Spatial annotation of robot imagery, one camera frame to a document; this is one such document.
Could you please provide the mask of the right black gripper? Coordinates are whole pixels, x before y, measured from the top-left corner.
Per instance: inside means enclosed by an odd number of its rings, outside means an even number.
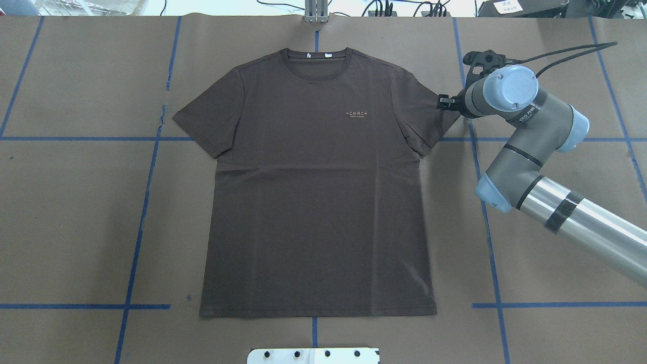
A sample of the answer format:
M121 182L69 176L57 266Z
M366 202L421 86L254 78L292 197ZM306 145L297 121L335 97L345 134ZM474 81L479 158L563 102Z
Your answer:
M439 110L449 110L459 113L467 112L464 94L455 95L451 97L451 100L448 95L438 95L438 102L437 108Z

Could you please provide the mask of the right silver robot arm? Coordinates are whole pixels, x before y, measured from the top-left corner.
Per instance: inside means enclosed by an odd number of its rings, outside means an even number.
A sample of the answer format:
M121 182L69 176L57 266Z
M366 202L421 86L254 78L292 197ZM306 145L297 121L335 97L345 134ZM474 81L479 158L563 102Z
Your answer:
M507 213L519 210L551 233L569 238L615 271L645 287L645 230L541 173L554 152L573 150L589 120L544 90L522 65L499 68L437 108L474 119L499 116L515 128L479 178L475 194Z

